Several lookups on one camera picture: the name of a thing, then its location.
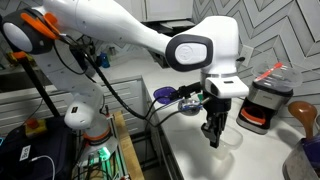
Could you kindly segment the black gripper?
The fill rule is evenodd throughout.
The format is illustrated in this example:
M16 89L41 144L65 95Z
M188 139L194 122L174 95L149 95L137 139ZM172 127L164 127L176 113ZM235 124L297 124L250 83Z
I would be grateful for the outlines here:
M209 96L204 103L207 122L203 125L203 133L213 148L219 147L220 134L224 130L228 111L231 109L230 99L219 99Z

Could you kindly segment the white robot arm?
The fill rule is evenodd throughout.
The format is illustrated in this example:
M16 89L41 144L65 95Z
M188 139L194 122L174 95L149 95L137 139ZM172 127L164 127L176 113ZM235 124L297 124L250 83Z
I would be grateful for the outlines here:
M57 89L72 94L64 121L83 131L91 147L114 140L100 111L103 92L111 86L88 77L86 70L96 64L83 37L141 46L164 56L178 72L200 71L197 89L207 100L201 130L212 147L219 145L231 99L247 92L235 67L238 25L228 16L208 16L170 37L139 22L115 0L43 0L2 16L1 33L16 58L34 59Z

